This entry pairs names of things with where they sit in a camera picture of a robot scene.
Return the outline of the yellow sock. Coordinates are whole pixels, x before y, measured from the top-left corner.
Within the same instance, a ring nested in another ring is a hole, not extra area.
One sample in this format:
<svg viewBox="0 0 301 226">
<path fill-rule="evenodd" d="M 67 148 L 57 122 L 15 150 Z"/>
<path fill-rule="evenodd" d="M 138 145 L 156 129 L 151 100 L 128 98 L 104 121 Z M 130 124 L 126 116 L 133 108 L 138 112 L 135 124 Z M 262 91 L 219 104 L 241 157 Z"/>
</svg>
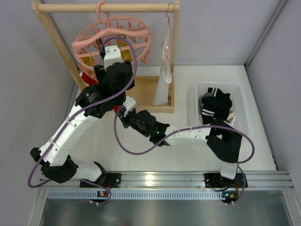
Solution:
<svg viewBox="0 0 301 226">
<path fill-rule="evenodd" d="M 84 57 L 82 57 L 81 58 L 82 59 L 82 62 L 85 64 L 85 65 L 87 65 L 87 66 L 91 66 L 92 65 L 92 59 L 91 59 L 91 57 L 89 57 L 89 56 L 84 56 Z"/>
<path fill-rule="evenodd" d="M 123 40 L 117 39 L 117 46 L 120 49 L 121 52 L 121 57 L 124 61 L 129 60 L 129 61 L 133 61 L 132 56 L 131 56 L 131 52 L 130 49 L 128 48 L 128 44 L 126 42 L 124 42 Z"/>
</svg>

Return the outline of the red sock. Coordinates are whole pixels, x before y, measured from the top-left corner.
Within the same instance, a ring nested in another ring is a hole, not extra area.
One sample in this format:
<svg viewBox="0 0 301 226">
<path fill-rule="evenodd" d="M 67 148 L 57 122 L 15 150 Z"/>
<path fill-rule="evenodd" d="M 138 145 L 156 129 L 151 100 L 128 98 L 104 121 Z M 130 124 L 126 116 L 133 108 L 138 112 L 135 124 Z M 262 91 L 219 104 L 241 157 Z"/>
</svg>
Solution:
<svg viewBox="0 0 301 226">
<path fill-rule="evenodd" d="M 116 115 L 120 115 L 123 111 L 124 106 L 123 105 L 119 105 L 119 106 L 114 106 L 113 110 L 115 112 Z"/>
<path fill-rule="evenodd" d="M 98 81 L 90 78 L 85 72 L 80 72 L 79 75 L 88 86 L 96 85 L 98 83 Z"/>
</svg>

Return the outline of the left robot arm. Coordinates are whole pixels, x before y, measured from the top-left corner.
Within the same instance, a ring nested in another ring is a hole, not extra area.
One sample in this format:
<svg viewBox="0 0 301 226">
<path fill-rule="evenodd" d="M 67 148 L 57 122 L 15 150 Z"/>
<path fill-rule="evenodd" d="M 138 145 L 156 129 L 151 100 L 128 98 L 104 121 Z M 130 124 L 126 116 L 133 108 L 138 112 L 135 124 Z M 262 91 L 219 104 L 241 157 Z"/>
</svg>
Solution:
<svg viewBox="0 0 301 226">
<path fill-rule="evenodd" d="M 97 65 L 94 70 L 99 83 L 84 88 L 57 132 L 46 144 L 30 152 L 41 165 L 43 175 L 57 183 L 72 178 L 94 182 L 101 177 L 104 170 L 99 163 L 76 160 L 69 153 L 93 124 L 125 102 L 125 91 L 135 85 L 129 60 L 107 68 Z"/>
</svg>

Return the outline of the pink round clip hanger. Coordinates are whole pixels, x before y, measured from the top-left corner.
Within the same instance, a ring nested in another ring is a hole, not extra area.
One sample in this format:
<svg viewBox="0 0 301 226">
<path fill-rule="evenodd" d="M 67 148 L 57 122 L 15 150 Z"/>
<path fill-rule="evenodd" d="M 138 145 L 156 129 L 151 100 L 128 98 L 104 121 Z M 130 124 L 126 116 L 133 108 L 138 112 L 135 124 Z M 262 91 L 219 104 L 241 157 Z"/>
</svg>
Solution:
<svg viewBox="0 0 301 226">
<path fill-rule="evenodd" d="M 129 41 L 137 59 L 144 64 L 147 63 L 147 55 L 151 51 L 151 32 L 148 26 L 143 21 L 130 16 L 109 16 L 107 13 L 106 17 L 102 17 L 100 6 L 104 3 L 100 1 L 96 5 L 95 12 L 98 20 L 84 28 L 72 43 L 79 70 L 96 81 L 93 67 L 100 63 L 99 51 L 108 38 L 119 36 Z M 91 57 L 92 65 L 85 65 L 82 57 Z"/>
</svg>

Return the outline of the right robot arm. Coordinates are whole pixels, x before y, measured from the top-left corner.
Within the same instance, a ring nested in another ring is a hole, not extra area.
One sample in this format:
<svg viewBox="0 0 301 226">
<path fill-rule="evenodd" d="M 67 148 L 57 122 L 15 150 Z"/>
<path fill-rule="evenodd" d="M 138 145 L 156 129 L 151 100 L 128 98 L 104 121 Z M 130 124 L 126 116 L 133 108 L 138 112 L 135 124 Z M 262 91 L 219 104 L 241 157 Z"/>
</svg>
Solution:
<svg viewBox="0 0 301 226">
<path fill-rule="evenodd" d="M 126 149 L 118 136 L 117 120 L 124 128 L 132 128 L 141 135 L 149 138 L 153 144 L 142 151 Z M 220 162 L 220 175 L 223 178 L 234 180 L 239 165 L 241 143 L 246 135 L 221 120 L 213 120 L 209 125 L 195 127 L 177 127 L 168 123 L 161 123 L 148 111 L 126 111 L 120 107 L 114 117 L 114 135 L 117 143 L 126 153 L 144 155 L 161 146 L 197 145 L 207 147 Z"/>
</svg>

